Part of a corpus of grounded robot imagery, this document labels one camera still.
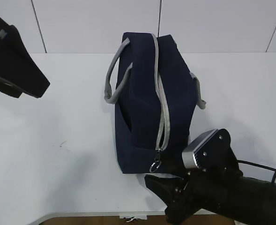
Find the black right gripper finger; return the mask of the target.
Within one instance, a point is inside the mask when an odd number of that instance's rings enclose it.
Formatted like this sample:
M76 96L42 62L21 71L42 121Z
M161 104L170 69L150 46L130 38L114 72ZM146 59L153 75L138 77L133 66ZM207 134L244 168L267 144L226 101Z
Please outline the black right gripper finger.
M145 175L146 187L157 195L166 206L186 205L185 186L187 176L174 178L161 178L154 175Z

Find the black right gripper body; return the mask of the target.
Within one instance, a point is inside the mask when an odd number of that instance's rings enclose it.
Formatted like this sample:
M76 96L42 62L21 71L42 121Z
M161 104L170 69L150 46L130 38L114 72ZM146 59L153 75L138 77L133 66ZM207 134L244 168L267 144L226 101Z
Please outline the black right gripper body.
M233 191L234 184L242 174L237 162L227 164L221 171L191 170L190 175L186 175L186 205L167 206L167 221L179 225L200 209L205 209L242 222L243 213L237 205L238 200L234 199L237 194Z

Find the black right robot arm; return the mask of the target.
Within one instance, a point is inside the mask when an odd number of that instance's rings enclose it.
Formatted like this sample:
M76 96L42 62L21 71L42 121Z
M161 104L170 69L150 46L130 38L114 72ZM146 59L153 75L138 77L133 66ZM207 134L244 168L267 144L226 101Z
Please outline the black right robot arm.
M276 225L276 168L270 182L244 177L241 170L188 170L185 177L144 177L166 205L166 220L180 225L201 209L246 225Z

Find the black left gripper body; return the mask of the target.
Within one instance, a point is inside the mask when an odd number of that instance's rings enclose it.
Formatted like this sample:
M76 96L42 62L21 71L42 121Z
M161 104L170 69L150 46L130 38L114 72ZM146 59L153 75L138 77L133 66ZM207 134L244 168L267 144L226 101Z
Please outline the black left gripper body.
M0 18L0 92L41 98L50 82L26 50L18 29Z

